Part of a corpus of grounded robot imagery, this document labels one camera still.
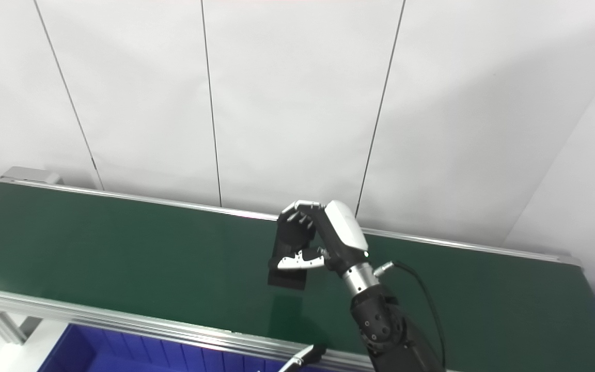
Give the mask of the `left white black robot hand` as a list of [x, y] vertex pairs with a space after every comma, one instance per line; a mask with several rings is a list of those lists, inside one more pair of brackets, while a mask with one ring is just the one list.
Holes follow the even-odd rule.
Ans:
[[325, 344], [312, 344], [298, 351], [284, 363], [279, 372], [300, 371], [303, 367], [319, 362], [327, 351]]

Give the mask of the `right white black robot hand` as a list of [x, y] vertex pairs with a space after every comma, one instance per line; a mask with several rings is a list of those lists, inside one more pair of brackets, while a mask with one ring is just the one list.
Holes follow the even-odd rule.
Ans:
[[368, 262], [368, 242], [342, 201], [297, 200], [279, 214], [269, 269], [327, 268], [343, 276]]

